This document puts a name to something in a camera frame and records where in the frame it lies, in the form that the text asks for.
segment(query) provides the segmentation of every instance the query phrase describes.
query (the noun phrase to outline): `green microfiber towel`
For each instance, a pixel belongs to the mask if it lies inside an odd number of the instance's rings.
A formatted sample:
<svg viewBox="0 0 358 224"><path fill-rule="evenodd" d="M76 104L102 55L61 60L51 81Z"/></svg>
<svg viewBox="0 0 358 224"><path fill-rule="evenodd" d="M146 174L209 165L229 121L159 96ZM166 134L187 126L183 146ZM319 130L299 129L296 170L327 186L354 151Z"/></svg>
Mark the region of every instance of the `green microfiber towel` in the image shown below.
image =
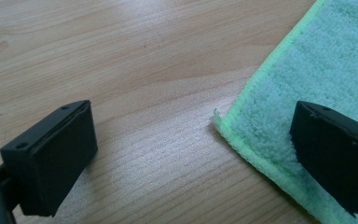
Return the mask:
<svg viewBox="0 0 358 224"><path fill-rule="evenodd" d="M358 223L297 161L297 101L358 121L358 0L317 1L213 122L238 153L322 223Z"/></svg>

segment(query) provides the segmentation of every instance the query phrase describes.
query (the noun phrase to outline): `wood grain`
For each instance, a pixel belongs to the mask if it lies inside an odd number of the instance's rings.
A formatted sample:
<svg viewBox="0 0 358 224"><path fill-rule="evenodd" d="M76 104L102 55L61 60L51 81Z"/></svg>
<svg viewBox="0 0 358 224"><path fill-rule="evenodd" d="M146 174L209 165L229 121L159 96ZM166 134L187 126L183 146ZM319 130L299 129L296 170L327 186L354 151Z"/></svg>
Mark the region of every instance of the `wood grain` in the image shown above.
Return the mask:
<svg viewBox="0 0 358 224"><path fill-rule="evenodd" d="M18 222L315 223L210 122L312 4L0 0L0 147L82 99L99 145L56 217Z"/></svg>

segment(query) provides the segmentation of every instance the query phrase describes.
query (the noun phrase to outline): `screw hole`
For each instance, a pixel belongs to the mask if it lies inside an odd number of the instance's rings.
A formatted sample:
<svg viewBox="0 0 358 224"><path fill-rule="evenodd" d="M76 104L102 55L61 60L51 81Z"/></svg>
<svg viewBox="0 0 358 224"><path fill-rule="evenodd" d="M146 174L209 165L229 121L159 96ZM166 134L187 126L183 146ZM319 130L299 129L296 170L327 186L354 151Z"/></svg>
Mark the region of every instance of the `screw hole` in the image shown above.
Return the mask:
<svg viewBox="0 0 358 224"><path fill-rule="evenodd" d="M28 143L23 142L23 143L16 145L16 149L20 149L20 148L27 147L27 146L28 146Z"/></svg>
<svg viewBox="0 0 358 224"><path fill-rule="evenodd" d="M318 116L317 116L317 115L315 115L315 114L310 114L310 118L311 118L311 119L317 119L317 118L318 118Z"/></svg>

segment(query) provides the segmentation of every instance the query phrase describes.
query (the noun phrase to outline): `wooden table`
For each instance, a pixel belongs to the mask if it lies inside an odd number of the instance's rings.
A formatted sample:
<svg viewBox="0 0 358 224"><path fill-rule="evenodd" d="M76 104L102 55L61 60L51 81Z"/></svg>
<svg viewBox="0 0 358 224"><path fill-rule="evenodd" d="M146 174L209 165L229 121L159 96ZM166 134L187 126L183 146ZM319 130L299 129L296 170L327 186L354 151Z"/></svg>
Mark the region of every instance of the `wooden table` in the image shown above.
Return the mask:
<svg viewBox="0 0 358 224"><path fill-rule="evenodd" d="M312 4L0 0L0 147L82 99L99 145L56 217L18 222L316 222L210 122Z"/></svg>

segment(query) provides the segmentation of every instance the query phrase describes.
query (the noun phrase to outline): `light wooden surface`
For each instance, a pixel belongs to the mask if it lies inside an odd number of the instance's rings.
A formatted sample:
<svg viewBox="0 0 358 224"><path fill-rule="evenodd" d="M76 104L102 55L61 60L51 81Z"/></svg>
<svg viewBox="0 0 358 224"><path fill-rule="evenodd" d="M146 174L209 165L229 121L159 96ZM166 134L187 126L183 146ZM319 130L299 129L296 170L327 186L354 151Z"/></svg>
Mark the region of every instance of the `light wooden surface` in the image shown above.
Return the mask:
<svg viewBox="0 0 358 224"><path fill-rule="evenodd" d="M312 4L0 0L0 147L82 99L99 145L56 217L18 222L316 222L210 122Z"/></svg>

